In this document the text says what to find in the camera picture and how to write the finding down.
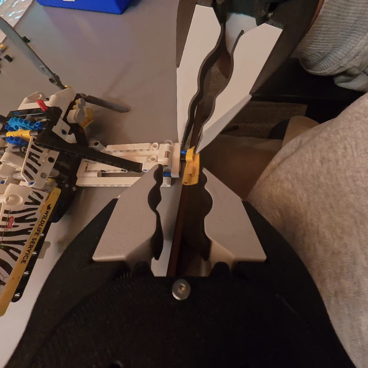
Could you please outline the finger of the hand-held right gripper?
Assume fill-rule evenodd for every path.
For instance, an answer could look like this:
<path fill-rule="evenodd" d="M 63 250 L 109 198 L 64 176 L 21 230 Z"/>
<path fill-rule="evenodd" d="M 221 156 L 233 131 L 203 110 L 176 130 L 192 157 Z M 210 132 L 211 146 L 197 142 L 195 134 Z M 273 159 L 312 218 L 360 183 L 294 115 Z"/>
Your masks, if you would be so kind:
<path fill-rule="evenodd" d="M 176 27 L 177 131 L 186 145 L 205 79 L 225 46 L 227 4 L 179 4 Z"/>
<path fill-rule="evenodd" d="M 241 31 L 231 54 L 232 72 L 214 100 L 195 153 L 208 146 L 251 99 L 251 89 L 274 49 L 282 29 L 267 23 Z"/>

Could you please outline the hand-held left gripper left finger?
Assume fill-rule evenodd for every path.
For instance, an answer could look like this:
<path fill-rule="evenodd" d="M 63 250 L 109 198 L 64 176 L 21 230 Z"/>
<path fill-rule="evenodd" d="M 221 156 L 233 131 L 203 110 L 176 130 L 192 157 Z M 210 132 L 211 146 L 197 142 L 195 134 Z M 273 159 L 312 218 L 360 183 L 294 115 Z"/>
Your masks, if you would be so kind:
<path fill-rule="evenodd" d="M 94 261 L 159 260 L 163 230 L 157 206 L 162 183 L 163 166 L 156 164 L 120 194 L 93 254 Z"/>

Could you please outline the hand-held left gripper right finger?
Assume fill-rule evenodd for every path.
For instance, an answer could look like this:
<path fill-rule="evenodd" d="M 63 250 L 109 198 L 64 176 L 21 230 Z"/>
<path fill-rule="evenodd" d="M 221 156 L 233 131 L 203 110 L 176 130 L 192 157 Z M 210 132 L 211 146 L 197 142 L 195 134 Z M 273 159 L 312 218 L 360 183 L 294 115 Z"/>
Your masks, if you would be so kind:
<path fill-rule="evenodd" d="M 206 168 L 200 173 L 198 245 L 212 264 L 264 262 L 266 254 L 242 199 Z"/>

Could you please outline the zebra striped lego helicopter model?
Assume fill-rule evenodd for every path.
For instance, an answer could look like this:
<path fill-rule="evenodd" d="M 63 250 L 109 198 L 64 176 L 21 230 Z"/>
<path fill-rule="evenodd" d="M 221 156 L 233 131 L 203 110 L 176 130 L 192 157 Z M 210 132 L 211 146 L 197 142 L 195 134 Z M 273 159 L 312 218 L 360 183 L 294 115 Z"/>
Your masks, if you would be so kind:
<path fill-rule="evenodd" d="M 163 177 L 178 177 L 180 144 L 139 143 L 103 146 L 87 142 L 85 128 L 94 120 L 92 104 L 126 113 L 128 108 L 63 85 L 29 40 L 3 18 L 1 31 L 60 91 L 37 91 L 17 110 L 1 116 L 0 315 L 23 295 L 51 223 L 58 222 L 78 186 L 128 187 L 163 165 Z"/>

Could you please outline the long yellow lego piece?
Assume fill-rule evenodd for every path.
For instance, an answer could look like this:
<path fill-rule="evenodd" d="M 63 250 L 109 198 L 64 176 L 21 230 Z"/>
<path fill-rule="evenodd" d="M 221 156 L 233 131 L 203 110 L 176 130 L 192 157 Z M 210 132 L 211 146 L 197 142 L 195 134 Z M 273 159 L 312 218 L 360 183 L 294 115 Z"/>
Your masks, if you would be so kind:
<path fill-rule="evenodd" d="M 192 176 L 199 175 L 200 170 L 200 154 L 196 154 L 195 147 L 191 147 L 186 151 L 186 171 Z"/>

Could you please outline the blue plastic bin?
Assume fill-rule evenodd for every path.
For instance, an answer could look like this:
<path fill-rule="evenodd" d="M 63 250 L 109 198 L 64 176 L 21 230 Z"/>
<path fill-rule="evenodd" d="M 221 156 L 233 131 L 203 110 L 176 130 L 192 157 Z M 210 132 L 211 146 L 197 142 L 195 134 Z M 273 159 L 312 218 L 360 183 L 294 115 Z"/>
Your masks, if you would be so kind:
<path fill-rule="evenodd" d="M 37 3 L 54 8 L 83 10 L 121 15 L 131 5 L 132 0 L 37 0 Z"/>

